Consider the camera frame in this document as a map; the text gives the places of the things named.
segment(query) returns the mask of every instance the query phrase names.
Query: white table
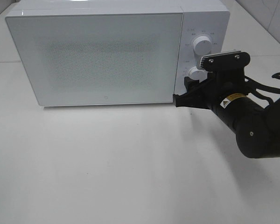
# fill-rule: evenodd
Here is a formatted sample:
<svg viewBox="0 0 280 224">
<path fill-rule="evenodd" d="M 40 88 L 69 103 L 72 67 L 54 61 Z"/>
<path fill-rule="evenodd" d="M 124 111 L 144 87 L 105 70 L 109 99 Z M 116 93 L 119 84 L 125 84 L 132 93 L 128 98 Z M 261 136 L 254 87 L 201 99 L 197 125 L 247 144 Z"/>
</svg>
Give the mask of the white table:
<svg viewBox="0 0 280 224">
<path fill-rule="evenodd" d="M 280 56 L 253 57 L 266 84 Z M 252 160 L 211 111 L 43 109 L 0 63 L 0 224 L 280 224 L 280 158 Z"/>
</svg>

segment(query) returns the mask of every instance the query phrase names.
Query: yellow warning label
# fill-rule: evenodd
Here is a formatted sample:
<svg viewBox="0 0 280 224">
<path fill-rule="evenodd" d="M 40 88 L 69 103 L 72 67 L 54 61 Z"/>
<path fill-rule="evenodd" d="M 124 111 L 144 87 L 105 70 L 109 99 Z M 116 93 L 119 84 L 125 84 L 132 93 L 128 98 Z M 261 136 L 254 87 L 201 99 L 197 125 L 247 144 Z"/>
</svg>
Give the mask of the yellow warning label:
<svg viewBox="0 0 280 224">
<path fill-rule="evenodd" d="M 230 101 L 233 101 L 235 99 L 242 98 L 242 97 L 246 97 L 246 95 L 244 95 L 242 93 L 234 93 L 234 94 L 229 95 L 226 98 L 229 99 Z"/>
<path fill-rule="evenodd" d="M 242 97 L 246 97 L 244 94 L 242 93 L 234 93 L 229 95 L 228 97 L 226 97 L 221 103 L 221 107 L 223 107 L 224 109 L 235 99 L 238 98 L 242 98 Z"/>
</svg>

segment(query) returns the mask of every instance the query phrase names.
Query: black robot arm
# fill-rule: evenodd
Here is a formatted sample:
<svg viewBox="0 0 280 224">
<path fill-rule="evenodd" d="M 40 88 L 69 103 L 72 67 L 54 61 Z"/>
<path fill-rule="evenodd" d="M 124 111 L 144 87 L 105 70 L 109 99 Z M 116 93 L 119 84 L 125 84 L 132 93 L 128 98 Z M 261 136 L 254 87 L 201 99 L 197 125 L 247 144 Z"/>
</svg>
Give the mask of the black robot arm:
<svg viewBox="0 0 280 224">
<path fill-rule="evenodd" d="M 187 92 L 173 95 L 176 107 L 212 110 L 235 134 L 240 151 L 249 158 L 280 157 L 280 98 L 274 102 L 257 90 L 280 94 L 280 89 L 246 77 L 250 62 L 246 52 L 232 51 L 207 55 L 198 67 L 208 72 L 203 82 L 185 77 Z M 280 79 L 280 73 L 273 75 Z M 267 100 L 266 108 L 247 95 Z"/>
</svg>

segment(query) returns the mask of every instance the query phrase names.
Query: microwave door window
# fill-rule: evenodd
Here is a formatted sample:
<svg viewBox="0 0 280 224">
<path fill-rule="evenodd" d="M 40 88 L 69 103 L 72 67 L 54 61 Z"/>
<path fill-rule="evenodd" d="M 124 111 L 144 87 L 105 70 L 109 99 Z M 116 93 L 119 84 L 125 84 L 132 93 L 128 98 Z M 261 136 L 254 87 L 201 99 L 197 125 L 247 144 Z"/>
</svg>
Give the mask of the microwave door window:
<svg viewBox="0 0 280 224">
<path fill-rule="evenodd" d="M 182 14 L 7 22 L 40 105 L 172 102 Z"/>
</svg>

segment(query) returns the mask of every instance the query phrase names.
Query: white microwave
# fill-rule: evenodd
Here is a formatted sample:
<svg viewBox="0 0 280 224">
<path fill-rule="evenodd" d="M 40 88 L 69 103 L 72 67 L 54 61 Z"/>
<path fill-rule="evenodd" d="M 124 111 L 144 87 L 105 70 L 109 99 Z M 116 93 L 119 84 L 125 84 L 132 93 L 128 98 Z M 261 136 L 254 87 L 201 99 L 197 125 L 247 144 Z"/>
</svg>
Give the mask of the white microwave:
<svg viewBox="0 0 280 224">
<path fill-rule="evenodd" d="M 6 16 L 38 104 L 170 103 L 221 51 L 219 0 L 21 0 Z"/>
</svg>

